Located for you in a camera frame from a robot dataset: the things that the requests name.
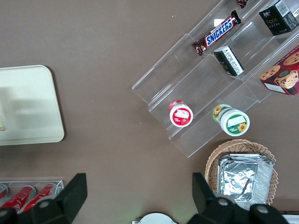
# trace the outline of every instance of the soda can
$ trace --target soda can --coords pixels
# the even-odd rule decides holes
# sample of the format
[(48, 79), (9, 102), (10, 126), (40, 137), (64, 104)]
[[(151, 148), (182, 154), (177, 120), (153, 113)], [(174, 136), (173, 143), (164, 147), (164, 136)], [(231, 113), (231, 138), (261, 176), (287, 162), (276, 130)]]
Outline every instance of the soda can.
[(3, 198), (8, 193), (8, 187), (3, 183), (0, 183), (0, 199)]
[(1, 208), (14, 208), (16, 211), (21, 210), (21, 208), (31, 200), (36, 195), (36, 189), (30, 185), (24, 186), (15, 196), (10, 198)]
[(38, 195), (36, 195), (25, 207), (23, 212), (28, 211), (33, 206), (35, 206), (36, 203), (43, 200), (45, 197), (48, 197), (50, 195), (55, 194), (56, 184), (48, 183), (44, 188), (39, 192)]

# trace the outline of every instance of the yogurt cup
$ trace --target yogurt cup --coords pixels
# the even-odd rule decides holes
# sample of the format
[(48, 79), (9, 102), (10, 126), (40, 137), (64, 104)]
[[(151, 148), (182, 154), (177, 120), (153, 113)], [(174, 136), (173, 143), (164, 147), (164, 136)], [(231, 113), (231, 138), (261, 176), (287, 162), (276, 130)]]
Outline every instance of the yogurt cup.
[(169, 105), (168, 111), (170, 121), (176, 127), (186, 127), (191, 124), (193, 120), (192, 110), (180, 99), (172, 101)]
[(227, 104), (221, 104), (214, 108), (213, 119), (230, 136), (243, 135), (250, 126), (250, 119), (247, 114)]

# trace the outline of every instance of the white plastic board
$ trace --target white plastic board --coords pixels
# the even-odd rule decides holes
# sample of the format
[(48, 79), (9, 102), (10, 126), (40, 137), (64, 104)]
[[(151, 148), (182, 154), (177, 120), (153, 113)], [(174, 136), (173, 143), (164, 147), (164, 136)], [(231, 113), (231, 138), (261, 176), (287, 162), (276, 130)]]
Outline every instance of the white plastic board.
[(0, 69), (0, 121), (0, 130), (5, 129), (0, 131), (0, 146), (62, 140), (64, 129), (48, 68)]

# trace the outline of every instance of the cookie image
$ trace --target cookie image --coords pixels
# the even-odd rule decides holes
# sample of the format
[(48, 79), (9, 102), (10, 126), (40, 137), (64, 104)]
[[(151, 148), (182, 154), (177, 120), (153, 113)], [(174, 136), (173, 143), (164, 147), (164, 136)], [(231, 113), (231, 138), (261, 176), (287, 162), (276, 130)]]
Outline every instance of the cookie image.
[(271, 68), (269, 68), (266, 72), (264, 72), (261, 76), (260, 79), (261, 80), (266, 80), (268, 78), (270, 78), (271, 76), (273, 76), (276, 72), (278, 72), (278, 70), (280, 69), (280, 65), (274, 65)]
[(290, 89), (298, 82), (298, 72), (285, 70), (278, 75), (274, 82), (285, 89)]
[(288, 56), (288, 58), (284, 61), (284, 65), (296, 64), (298, 62), (299, 62), (299, 52), (296, 52), (291, 56)]

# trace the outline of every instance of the cookie box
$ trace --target cookie box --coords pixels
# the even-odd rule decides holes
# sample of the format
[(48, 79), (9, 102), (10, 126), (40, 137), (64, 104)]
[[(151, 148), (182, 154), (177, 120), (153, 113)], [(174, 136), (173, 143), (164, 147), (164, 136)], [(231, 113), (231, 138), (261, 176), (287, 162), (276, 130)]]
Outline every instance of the cookie box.
[(299, 92), (299, 45), (260, 76), (268, 90), (296, 95)]

